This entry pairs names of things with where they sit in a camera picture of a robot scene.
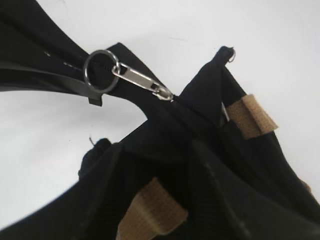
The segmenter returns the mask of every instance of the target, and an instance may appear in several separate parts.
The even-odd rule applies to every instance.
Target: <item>metal zipper pull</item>
[[[112,73],[115,76],[115,78],[114,78],[112,84],[110,85],[110,87],[108,87],[106,89],[95,88],[89,80],[89,76],[88,76],[89,62],[93,58],[93,56],[95,56],[97,54],[107,55],[114,62],[114,67],[112,68]],[[121,67],[126,68],[124,74],[121,74]],[[116,86],[119,78],[121,78],[123,80],[126,80],[132,84],[135,84],[143,89],[146,89],[146,90],[152,92],[152,94],[157,96],[158,99],[160,99],[160,100],[172,101],[174,98],[174,95],[171,93],[171,91],[168,88],[166,88],[165,86],[162,86],[157,81],[155,81],[152,78],[133,69],[132,67],[120,62],[118,60],[118,58],[109,50],[97,50],[97,51],[94,51],[93,53],[91,53],[84,63],[83,72],[84,72],[85,82],[94,92],[97,92],[97,93],[110,92]]]

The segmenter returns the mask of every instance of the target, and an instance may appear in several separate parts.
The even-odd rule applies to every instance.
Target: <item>white background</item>
[[[87,52],[117,42],[175,94],[223,45],[227,65],[279,125],[288,162],[320,200],[320,1],[38,0]],[[58,197],[78,179],[83,155],[120,141],[145,116],[132,103],[36,91],[0,94],[0,228]]]

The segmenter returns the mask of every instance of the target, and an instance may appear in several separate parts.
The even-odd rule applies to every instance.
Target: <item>black bag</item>
[[[0,90],[80,95],[101,105],[85,83],[88,54],[34,0],[4,0],[0,12]],[[163,84],[124,45],[119,61]],[[108,94],[136,104],[147,121],[121,142],[100,140],[83,158],[79,182],[59,198],[3,229],[0,240],[114,240],[136,194],[154,177],[188,212],[155,239],[283,240],[320,238],[320,207],[290,168],[273,131],[244,137],[228,109],[246,98],[225,67],[222,47],[173,101],[119,80]],[[97,56],[91,83],[107,88],[111,59]]]

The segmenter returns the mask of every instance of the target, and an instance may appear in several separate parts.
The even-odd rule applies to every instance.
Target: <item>tan webbing strap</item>
[[[151,240],[167,235],[187,220],[184,210],[157,178],[134,197],[118,226],[117,240]]]
[[[255,138],[278,128],[253,94],[242,97],[226,110],[245,139]]]

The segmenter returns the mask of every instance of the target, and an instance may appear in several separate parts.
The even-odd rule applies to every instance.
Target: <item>metal ring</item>
[[[111,51],[109,50],[97,50],[94,51],[93,53],[91,53],[88,58],[85,60],[84,65],[83,65],[83,76],[84,76],[84,81],[85,83],[88,85],[88,87],[95,93],[98,94],[106,94],[108,92],[110,92],[118,83],[119,77],[118,76],[114,76],[114,79],[112,81],[112,83],[110,84],[109,87],[105,88],[105,89],[98,89],[95,86],[93,86],[90,82],[89,76],[88,76],[88,66],[90,63],[90,60],[98,54],[104,54],[107,55],[109,58],[112,59],[112,61],[115,64],[116,67],[116,71],[118,74],[120,74],[120,62],[119,59],[117,58],[116,55],[114,55]]]

